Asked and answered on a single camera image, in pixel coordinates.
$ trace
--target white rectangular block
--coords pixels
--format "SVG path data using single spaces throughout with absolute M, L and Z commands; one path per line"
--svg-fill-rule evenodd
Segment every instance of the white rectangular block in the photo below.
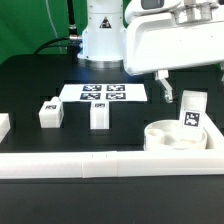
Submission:
M 63 116 L 64 110 L 61 101 L 44 102 L 39 112 L 41 128 L 59 128 Z
M 201 141 L 207 104 L 207 92 L 184 90 L 180 108 L 182 139 Z
M 0 178 L 80 178 L 82 160 L 76 153 L 2 153 Z
M 90 129 L 109 129 L 109 101 L 91 103 Z
M 6 113 L 0 114 L 0 143 L 10 129 L 9 115 Z

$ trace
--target white cube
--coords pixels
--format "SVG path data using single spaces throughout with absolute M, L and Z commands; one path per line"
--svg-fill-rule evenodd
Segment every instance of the white cube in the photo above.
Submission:
M 9 115 L 0 114 L 0 142 L 4 139 L 10 129 Z
M 92 101 L 90 129 L 109 129 L 109 101 Z
M 41 128 L 60 128 L 63 117 L 63 104 L 59 98 L 45 101 L 39 112 Z

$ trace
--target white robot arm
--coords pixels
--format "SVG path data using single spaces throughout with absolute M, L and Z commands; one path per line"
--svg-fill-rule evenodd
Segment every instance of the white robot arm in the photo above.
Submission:
M 126 19 L 124 67 L 130 75 L 154 72 L 167 89 L 164 71 L 224 61 L 224 6 L 217 0 L 132 0 Z M 167 92 L 172 102 L 170 86 Z

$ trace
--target black tabletop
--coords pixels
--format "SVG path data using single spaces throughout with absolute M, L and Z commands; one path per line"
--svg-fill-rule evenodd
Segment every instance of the black tabletop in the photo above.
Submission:
M 177 119 L 183 90 L 207 91 L 207 114 L 224 132 L 224 91 L 217 66 L 170 72 L 179 100 L 165 103 L 152 74 L 90 69 L 68 56 L 23 55 L 0 66 L 0 112 L 11 130 L 0 152 L 142 150 L 143 129 Z M 60 129 L 41 129 L 38 112 L 67 83 L 144 83 L 147 102 L 111 102 L 108 131 L 89 129 L 89 103 L 64 103 Z M 166 176 L 0 180 L 0 223 L 222 224 L 224 177 Z
M 10 114 L 11 130 L 1 152 L 143 150 L 144 128 L 153 121 L 178 119 L 183 90 L 208 92 L 207 113 L 224 131 L 224 90 L 217 66 L 170 72 L 179 100 L 167 104 L 152 74 L 129 76 L 123 69 L 100 70 L 72 63 L 69 56 L 21 55 L 0 66 L 0 112 Z M 90 130 L 90 103 L 64 103 L 61 128 L 42 129 L 44 101 L 59 96 L 65 84 L 143 83 L 147 102 L 111 102 L 110 129 Z

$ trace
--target black cable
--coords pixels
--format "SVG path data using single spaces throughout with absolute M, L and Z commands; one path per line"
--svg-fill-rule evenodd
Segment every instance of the black cable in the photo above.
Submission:
M 69 35 L 78 35 L 77 28 L 75 25 L 73 0 L 67 0 L 67 7 L 68 7 L 68 20 L 69 20 Z
M 46 49 L 46 48 L 54 48 L 54 47 L 68 47 L 68 44 L 64 44 L 64 45 L 48 45 L 48 46 L 44 46 L 44 47 L 42 47 L 41 48 L 41 50 L 39 50 L 38 52 L 40 52 L 40 51 L 42 51 L 42 50 L 44 50 L 44 49 Z
M 64 41 L 64 40 L 70 40 L 70 39 L 69 39 L 69 37 L 59 37 L 59 38 L 50 40 L 50 41 L 46 42 L 45 44 L 41 45 L 39 48 L 37 48 L 37 50 L 33 54 L 38 54 L 42 49 L 46 48 L 50 44 L 53 44 L 53 43 L 56 43 L 59 41 Z

